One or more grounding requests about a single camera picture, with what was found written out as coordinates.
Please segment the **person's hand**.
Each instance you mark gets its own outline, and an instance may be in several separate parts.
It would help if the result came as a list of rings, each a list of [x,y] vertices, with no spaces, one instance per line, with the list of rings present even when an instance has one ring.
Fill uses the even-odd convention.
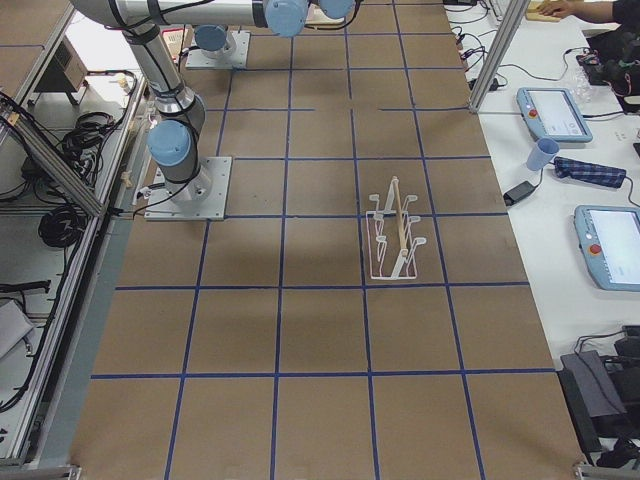
[[[575,1],[543,1],[536,8],[536,12],[543,16],[562,19],[574,15],[579,7],[580,4]]]

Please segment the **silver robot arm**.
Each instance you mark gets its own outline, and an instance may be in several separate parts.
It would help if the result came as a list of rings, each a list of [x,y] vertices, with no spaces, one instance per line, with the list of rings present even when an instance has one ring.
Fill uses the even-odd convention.
[[[136,58],[162,120],[147,137],[152,158],[164,175],[167,201],[194,206],[210,195],[213,180],[199,158],[198,141],[206,113],[202,99],[186,85],[161,28],[191,25],[204,34],[198,47],[221,50],[230,25],[268,28],[283,38],[306,26],[312,1],[74,1],[83,15],[117,30]]]
[[[224,25],[198,25],[194,30],[196,46],[210,59],[221,59],[232,55],[236,50],[233,35]]]

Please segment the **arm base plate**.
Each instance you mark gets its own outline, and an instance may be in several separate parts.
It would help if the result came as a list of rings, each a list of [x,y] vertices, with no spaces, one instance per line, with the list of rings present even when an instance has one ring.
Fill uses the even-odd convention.
[[[151,191],[151,206],[144,210],[144,218],[149,221],[222,220],[231,169],[231,157],[202,157],[199,174],[176,194],[181,186],[167,183],[157,168],[154,180],[163,186]]]
[[[185,66],[191,70],[242,70],[246,68],[248,57],[250,33],[243,30],[229,30],[236,42],[235,52],[221,59],[210,59],[203,55],[202,51],[196,46],[195,40],[192,41]]]

